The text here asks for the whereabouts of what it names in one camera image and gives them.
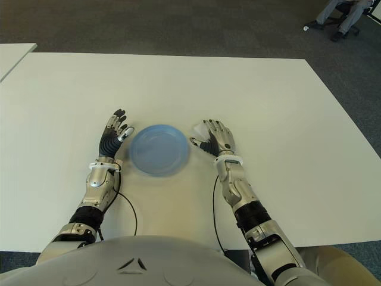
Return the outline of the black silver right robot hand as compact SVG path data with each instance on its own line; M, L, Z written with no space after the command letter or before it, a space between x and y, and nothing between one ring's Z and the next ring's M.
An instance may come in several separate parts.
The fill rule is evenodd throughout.
M206 141L200 141L194 137L189 138L192 145L215 156L234 155L236 151L235 140L229 128L225 127L219 120L203 120L206 126L209 138Z

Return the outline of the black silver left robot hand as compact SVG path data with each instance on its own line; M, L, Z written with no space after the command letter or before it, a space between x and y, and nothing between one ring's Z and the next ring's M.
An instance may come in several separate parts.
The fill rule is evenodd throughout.
M127 119L126 111L118 109L109 118L101 136L98 156L115 158L122 143L134 132L134 127L123 124Z

